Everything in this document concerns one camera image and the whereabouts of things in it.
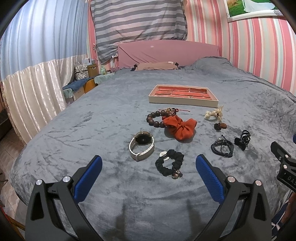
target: smartwatch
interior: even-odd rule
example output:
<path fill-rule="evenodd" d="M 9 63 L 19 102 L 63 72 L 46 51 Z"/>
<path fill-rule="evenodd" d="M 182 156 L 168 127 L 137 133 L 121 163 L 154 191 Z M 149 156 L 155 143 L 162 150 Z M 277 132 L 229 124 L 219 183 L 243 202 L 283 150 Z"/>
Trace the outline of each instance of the smartwatch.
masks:
<path fill-rule="evenodd" d="M 140 153 L 133 152 L 133 149 L 136 145 L 147 145 L 149 143 L 151 143 L 151 145 L 146 151 Z M 149 157 L 154 151 L 154 138 L 149 132 L 140 131 L 133 136 L 128 148 L 133 159 L 135 159 L 136 161 L 144 160 Z"/>

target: orange scrunchie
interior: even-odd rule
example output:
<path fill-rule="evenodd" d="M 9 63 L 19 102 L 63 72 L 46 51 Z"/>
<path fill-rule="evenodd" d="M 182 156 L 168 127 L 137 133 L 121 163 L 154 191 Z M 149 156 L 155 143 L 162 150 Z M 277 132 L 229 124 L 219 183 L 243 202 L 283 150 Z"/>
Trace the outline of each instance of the orange scrunchie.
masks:
<path fill-rule="evenodd" d="M 196 127 L 197 121 L 189 119 L 185 122 L 177 115 L 174 115 L 165 118 L 163 123 L 166 127 L 168 127 L 169 132 L 174 135 L 178 141 L 181 141 L 189 139 L 193 136 L 193 131 Z"/>

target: blue curtain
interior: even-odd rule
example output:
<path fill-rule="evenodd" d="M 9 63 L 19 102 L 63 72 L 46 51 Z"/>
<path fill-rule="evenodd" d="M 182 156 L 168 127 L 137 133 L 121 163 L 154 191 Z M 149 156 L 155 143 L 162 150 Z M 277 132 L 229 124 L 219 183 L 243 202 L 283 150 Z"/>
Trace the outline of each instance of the blue curtain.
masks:
<path fill-rule="evenodd" d="M 1 80 L 29 66 L 86 54 L 85 0 L 29 0 L 0 43 Z"/>

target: pink headboard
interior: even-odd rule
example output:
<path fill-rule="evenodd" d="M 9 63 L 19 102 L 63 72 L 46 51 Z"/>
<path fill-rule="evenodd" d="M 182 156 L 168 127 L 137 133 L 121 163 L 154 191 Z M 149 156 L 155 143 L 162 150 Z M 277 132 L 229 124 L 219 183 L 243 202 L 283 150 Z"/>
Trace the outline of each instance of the pink headboard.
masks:
<path fill-rule="evenodd" d="M 139 63 L 177 62 L 192 65 L 207 56 L 220 56 L 219 47 L 183 40 L 142 40 L 118 44 L 119 68 L 131 68 Z"/>

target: gray striped fabric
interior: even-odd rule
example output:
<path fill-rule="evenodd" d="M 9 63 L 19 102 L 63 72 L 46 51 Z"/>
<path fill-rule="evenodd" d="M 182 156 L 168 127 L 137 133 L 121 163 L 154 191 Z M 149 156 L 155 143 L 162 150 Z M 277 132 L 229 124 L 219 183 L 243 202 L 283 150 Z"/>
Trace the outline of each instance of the gray striped fabric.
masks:
<path fill-rule="evenodd" d="M 102 64 L 117 53 L 119 42 L 187 37 L 181 0 L 92 0 L 91 13 Z"/>

